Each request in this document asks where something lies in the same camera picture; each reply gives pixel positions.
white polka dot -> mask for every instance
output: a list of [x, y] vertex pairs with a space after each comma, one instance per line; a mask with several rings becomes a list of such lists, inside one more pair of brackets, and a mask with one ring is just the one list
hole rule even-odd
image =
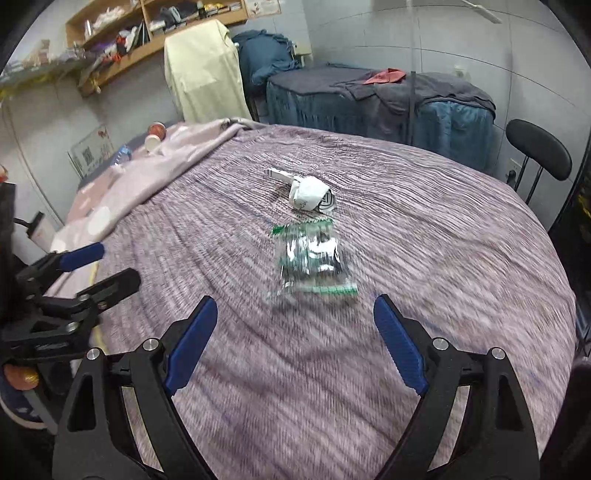
[[88, 227], [86, 230], [91, 235], [97, 235], [98, 233], [101, 233], [107, 225], [109, 225], [110, 221], [111, 211], [108, 207], [102, 206], [92, 214], [92, 217], [88, 221]]
[[52, 252], [65, 252], [66, 251], [66, 243], [59, 238], [54, 238], [53, 242], [51, 242], [51, 251]]

chair backrest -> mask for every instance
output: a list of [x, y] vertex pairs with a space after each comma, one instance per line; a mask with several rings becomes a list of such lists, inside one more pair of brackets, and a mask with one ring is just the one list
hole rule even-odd
[[511, 145], [535, 160], [556, 180], [566, 180], [573, 169], [568, 150], [551, 133], [525, 120], [511, 120], [505, 135]]

sneaker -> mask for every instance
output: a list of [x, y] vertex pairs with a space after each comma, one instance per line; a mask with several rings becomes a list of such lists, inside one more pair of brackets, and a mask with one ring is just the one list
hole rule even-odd
[[24, 393], [8, 383], [3, 368], [0, 368], [0, 406], [10, 419], [21, 427], [31, 430], [43, 430], [46, 427]]

metal screw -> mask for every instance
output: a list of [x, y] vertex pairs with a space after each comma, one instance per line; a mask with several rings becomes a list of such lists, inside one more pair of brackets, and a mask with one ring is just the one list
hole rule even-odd
[[86, 354], [86, 358], [88, 360], [96, 360], [100, 355], [100, 350], [98, 348], [91, 348], [90, 350], [88, 350], [88, 353]]
[[445, 340], [445, 338], [436, 338], [435, 340], [433, 340], [433, 346], [437, 350], [447, 350], [447, 347], [449, 347], [449, 343], [447, 343], [447, 340]]
[[503, 360], [505, 358], [505, 351], [497, 346], [492, 349], [491, 353], [497, 360]]
[[158, 339], [157, 338], [148, 338], [143, 344], [142, 346], [144, 347], [144, 350], [151, 352], [152, 350], [156, 350], [158, 348]]

blue gripper pad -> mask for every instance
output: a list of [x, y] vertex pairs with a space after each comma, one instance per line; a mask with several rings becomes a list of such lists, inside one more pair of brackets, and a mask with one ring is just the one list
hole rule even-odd
[[103, 244], [90, 244], [72, 252], [67, 252], [60, 258], [60, 268], [64, 272], [73, 272], [77, 268], [103, 258], [105, 247]]
[[208, 299], [197, 315], [191, 319], [191, 325], [178, 341], [177, 346], [168, 356], [168, 373], [164, 388], [169, 395], [174, 395], [179, 388], [184, 388], [193, 375], [193, 370], [217, 324], [217, 304]]
[[425, 378], [423, 356], [382, 297], [378, 297], [374, 303], [374, 322], [404, 384], [423, 395], [429, 386]]

